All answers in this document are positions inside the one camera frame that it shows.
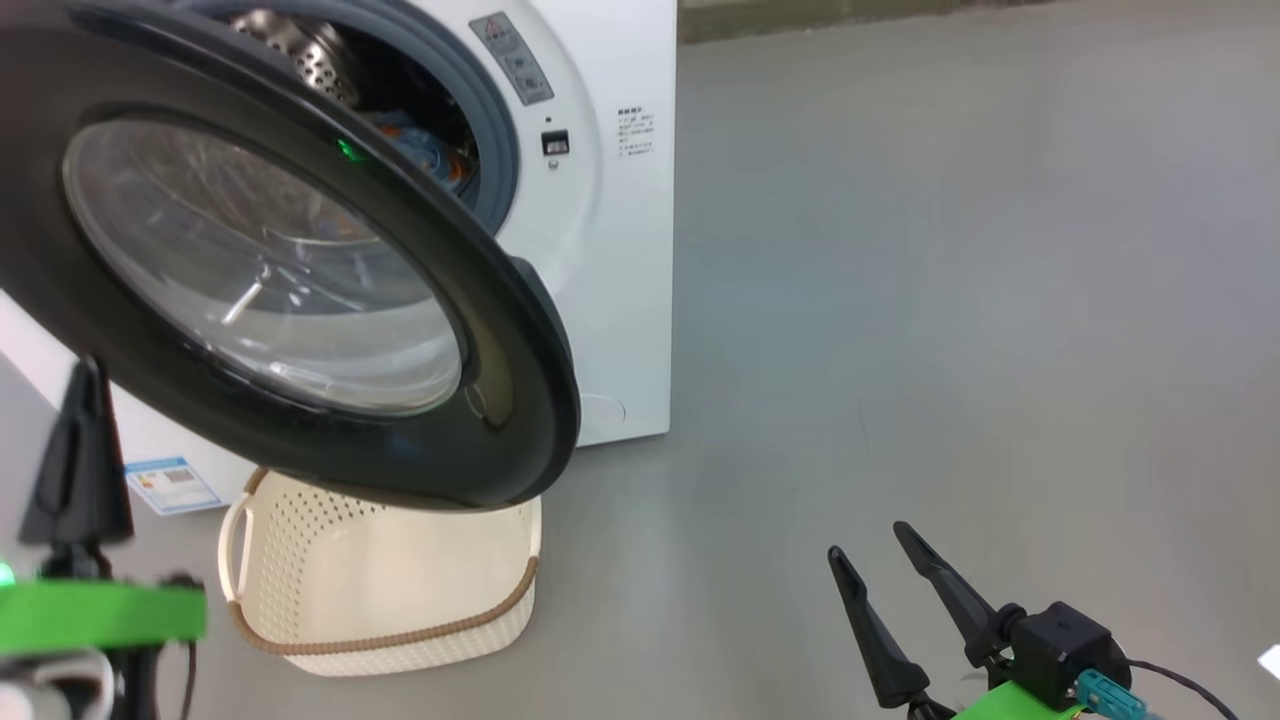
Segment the door glass window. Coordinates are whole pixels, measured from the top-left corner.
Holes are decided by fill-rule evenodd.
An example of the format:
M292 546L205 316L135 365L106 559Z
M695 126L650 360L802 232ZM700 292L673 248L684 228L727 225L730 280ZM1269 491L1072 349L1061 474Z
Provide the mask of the door glass window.
M151 307L285 393L406 415L452 395L458 342L426 281L297 176L150 120L81 131L63 182L88 241Z

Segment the green light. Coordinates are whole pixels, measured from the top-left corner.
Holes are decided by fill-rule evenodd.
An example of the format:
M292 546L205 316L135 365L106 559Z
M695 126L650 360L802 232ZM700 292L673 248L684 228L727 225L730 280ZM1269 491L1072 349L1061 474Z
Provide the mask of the green light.
M351 142L342 138L338 138L335 142L338 143L338 150L342 150L342 154L352 163L364 163L365 160L369 159L364 152L360 151L360 149L357 149Z

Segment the perforated basket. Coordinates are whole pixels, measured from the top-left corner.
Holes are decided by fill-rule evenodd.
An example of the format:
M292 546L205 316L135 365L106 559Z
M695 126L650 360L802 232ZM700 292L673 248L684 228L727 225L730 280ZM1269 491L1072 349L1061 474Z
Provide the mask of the perforated basket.
M534 609L540 546L538 498L494 512L426 512L259 470L223 519L218 560L250 644L317 675L379 675L515 642Z

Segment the cable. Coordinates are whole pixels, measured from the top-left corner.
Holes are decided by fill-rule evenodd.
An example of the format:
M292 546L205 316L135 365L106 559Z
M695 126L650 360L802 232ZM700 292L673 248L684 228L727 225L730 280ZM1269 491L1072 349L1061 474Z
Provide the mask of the cable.
M1179 675L1178 673L1174 673L1172 670L1167 670L1165 667L1161 667L1160 665L1155 665L1152 662L1144 662L1142 660L1125 659L1124 664L1130 667L1138 667L1140 670L1151 670L1152 673L1169 678L1170 680L1178 683L1179 685L1187 689L1196 691L1202 698L1204 698L1204 702L1212 705L1215 710L1222 714L1222 717L1226 717L1226 720L1240 720L1240 717L1236 714L1231 712L1231 708L1229 708L1225 702L1217 700L1217 696L1208 692L1207 689L1204 689L1204 685L1201 685L1199 683L1192 680L1190 678L1185 678L1183 675Z
M187 643L187 689L182 694L180 720L191 715L191 698L196 694L196 643Z

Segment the white washing machine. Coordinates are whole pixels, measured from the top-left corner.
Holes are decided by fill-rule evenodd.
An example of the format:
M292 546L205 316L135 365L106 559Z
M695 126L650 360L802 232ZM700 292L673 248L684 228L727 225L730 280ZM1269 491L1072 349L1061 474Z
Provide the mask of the white washing machine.
M131 486L421 507L669 419L675 0L0 0L0 350Z

